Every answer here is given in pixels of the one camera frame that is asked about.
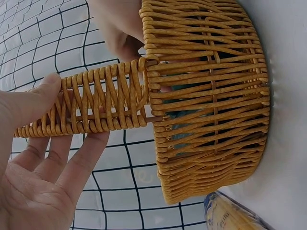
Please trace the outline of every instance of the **white grid tablecloth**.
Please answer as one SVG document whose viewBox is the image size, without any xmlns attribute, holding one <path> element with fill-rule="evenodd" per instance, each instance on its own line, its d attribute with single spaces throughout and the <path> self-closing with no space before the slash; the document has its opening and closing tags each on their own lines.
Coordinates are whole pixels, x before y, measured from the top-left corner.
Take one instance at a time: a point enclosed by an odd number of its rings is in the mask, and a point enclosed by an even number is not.
<svg viewBox="0 0 307 230">
<path fill-rule="evenodd" d="M 25 91 L 51 72 L 62 77 L 118 63 L 85 0 L 0 0 L 0 90 Z M 83 143 L 73 138 L 70 157 Z M 81 195 L 71 229 L 206 230 L 203 197 L 167 206 L 151 125 L 114 131 Z M 13 142 L 12 157 L 26 146 Z"/>
</svg>

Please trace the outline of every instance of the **human hand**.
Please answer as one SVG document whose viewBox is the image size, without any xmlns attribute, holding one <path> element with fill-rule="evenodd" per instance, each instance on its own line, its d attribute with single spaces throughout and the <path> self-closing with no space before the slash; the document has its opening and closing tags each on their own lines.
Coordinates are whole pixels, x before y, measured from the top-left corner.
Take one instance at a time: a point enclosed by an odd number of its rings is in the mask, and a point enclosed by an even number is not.
<svg viewBox="0 0 307 230">
<path fill-rule="evenodd" d="M 139 59 L 143 46 L 141 0 L 88 0 L 109 50 L 123 62 Z"/>
<path fill-rule="evenodd" d="M 109 133 L 89 134 L 68 161 L 72 136 L 30 138 L 9 161 L 16 128 L 41 118 L 60 90 L 48 75 L 30 92 L 0 92 L 0 226 L 2 230 L 67 230 L 80 194 L 106 147 Z"/>
</svg>

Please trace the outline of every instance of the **blue and yellow package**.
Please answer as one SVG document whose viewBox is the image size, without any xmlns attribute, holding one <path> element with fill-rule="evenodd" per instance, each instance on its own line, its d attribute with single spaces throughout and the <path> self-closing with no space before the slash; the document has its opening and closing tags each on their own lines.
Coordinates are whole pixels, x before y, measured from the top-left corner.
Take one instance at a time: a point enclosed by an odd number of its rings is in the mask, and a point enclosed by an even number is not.
<svg viewBox="0 0 307 230">
<path fill-rule="evenodd" d="M 208 230 L 273 230 L 258 215 L 219 192 L 207 195 L 204 206 Z"/>
</svg>

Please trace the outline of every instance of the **wrapped handle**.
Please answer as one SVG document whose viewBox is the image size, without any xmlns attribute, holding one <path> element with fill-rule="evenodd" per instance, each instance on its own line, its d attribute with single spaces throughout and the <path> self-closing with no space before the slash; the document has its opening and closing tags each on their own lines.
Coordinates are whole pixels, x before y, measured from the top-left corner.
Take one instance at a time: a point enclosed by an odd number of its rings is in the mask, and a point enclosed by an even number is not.
<svg viewBox="0 0 307 230">
<path fill-rule="evenodd" d="M 63 78 L 51 110 L 41 119 L 17 129 L 15 137 L 97 133 L 145 127 L 148 122 L 160 120 L 146 116 L 144 106 L 149 101 L 146 65 L 147 60 L 142 57 L 139 61 Z M 139 74 L 143 75 L 143 85 Z"/>
</svg>

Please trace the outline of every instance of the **wicker basket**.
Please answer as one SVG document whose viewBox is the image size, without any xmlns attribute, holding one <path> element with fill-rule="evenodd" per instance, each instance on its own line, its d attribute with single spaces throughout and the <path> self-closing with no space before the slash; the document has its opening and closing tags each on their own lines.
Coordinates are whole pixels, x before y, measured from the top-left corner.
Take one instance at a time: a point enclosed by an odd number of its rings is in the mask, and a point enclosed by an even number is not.
<svg viewBox="0 0 307 230">
<path fill-rule="evenodd" d="M 53 108 L 15 136 L 152 122 L 168 204 L 247 179 L 263 154 L 270 115 L 265 57 L 251 20 L 234 0 L 142 0 L 140 16 L 146 57 L 62 79 Z"/>
</svg>

